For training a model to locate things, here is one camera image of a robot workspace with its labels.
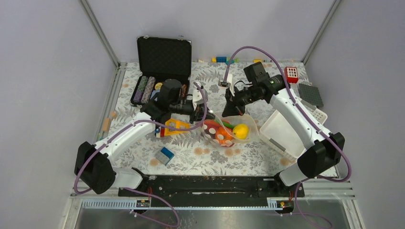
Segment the green toy bean pod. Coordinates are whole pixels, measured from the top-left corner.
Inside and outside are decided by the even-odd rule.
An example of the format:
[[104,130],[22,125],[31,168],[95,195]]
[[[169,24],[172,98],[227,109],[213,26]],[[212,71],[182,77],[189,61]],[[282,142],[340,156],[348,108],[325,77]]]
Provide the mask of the green toy bean pod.
[[230,124],[228,121],[225,120],[214,120],[219,126],[223,126],[224,128],[229,128],[233,130],[235,128],[234,125]]

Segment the yellow toy lemon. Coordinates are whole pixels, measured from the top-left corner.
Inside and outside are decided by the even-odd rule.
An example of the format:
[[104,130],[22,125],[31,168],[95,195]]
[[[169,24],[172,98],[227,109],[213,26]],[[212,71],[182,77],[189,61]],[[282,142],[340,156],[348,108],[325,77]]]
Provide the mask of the yellow toy lemon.
[[233,135],[238,139],[246,139],[249,135],[250,129],[246,124],[238,124],[232,129]]

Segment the clear dotted zip top bag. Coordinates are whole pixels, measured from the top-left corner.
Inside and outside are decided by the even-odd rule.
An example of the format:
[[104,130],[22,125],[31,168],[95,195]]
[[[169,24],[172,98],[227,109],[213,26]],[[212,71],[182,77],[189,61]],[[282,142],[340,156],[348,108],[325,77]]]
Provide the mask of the clear dotted zip top bag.
[[[244,140],[236,138],[233,135],[233,132],[231,129],[227,130],[227,132],[233,137],[233,143],[234,143],[233,146],[237,145],[237,144],[251,143],[258,138],[258,128],[256,126],[254,119],[251,116],[244,114],[242,116],[237,115],[237,116],[223,117],[223,116],[221,116],[221,113],[213,113],[212,115],[213,115],[212,120],[225,120],[234,126],[236,126],[238,124],[246,124],[249,127],[249,129],[250,129],[249,135]],[[221,147],[217,142],[215,142],[215,134],[209,134],[209,133],[204,132],[202,129],[202,126],[199,128],[199,134],[209,144],[211,144],[215,147]]]

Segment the orange toy pumpkin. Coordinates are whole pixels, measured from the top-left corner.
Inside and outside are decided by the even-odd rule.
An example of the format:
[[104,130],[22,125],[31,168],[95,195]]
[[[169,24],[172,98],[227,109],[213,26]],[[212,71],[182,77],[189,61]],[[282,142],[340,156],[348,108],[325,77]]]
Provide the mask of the orange toy pumpkin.
[[233,146],[233,137],[227,132],[228,128],[219,127],[215,133],[215,142],[223,147]]

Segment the red toy chili pepper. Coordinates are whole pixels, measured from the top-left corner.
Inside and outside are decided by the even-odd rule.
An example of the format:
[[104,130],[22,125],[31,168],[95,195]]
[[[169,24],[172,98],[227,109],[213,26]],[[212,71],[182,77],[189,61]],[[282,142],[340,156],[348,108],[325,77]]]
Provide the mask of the red toy chili pepper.
[[220,127],[222,126],[215,120],[204,120],[202,130],[209,134],[215,134]]

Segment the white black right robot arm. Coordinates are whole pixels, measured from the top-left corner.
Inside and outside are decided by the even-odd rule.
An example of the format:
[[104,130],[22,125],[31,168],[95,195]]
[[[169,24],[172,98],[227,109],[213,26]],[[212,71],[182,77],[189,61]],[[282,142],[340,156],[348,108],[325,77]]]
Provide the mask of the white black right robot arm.
[[261,62],[245,67],[244,72],[251,84],[241,91],[227,79],[227,73],[219,80],[219,85],[227,88],[222,115],[243,115],[246,105],[264,100],[283,115],[306,149],[295,165],[276,175],[276,194],[285,197],[293,190],[294,184],[317,177],[340,162],[344,137],[341,133],[333,134],[309,113],[290,90],[283,75],[269,76]]

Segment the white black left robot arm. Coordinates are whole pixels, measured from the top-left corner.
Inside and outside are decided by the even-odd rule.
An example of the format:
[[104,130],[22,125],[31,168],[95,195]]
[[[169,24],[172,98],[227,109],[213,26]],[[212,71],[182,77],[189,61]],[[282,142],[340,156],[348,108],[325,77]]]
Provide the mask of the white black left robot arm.
[[180,81],[164,81],[160,90],[129,123],[94,144],[87,141],[82,143],[75,162],[74,192],[78,195],[89,191],[102,194],[111,187],[117,187],[130,189],[136,196],[146,194],[148,184],[139,172],[113,167],[113,164],[125,150],[158,127],[180,131],[180,128],[166,124],[172,114],[189,116],[194,126],[187,128],[187,131],[202,126],[208,116],[208,95],[197,82],[194,86],[191,99],[187,99],[181,95]]

